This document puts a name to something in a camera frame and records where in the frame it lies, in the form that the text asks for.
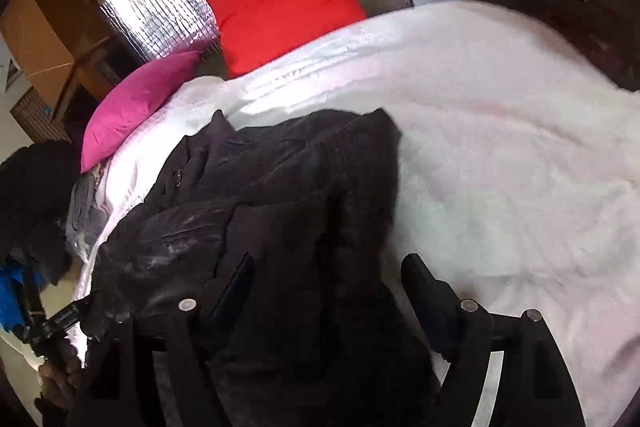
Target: clothes pile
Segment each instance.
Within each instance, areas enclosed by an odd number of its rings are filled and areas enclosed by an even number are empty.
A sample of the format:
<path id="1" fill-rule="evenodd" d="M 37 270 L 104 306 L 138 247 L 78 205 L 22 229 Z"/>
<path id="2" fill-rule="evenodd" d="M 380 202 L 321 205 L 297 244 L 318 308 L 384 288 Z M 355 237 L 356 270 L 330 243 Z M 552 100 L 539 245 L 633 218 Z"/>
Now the clothes pile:
<path id="1" fill-rule="evenodd" d="M 380 109 L 238 131 L 217 111 L 101 245 L 82 329 L 198 301 L 249 253 L 250 294 L 207 362 L 231 425 L 418 425 L 437 388 L 430 354 L 379 275 L 398 142 Z"/>
<path id="2" fill-rule="evenodd" d="M 70 266 L 63 231 L 79 175 L 79 153 L 62 140 L 17 150 L 0 165 L 0 325 L 24 319 L 15 285 L 31 266 L 37 284 L 56 285 Z"/>

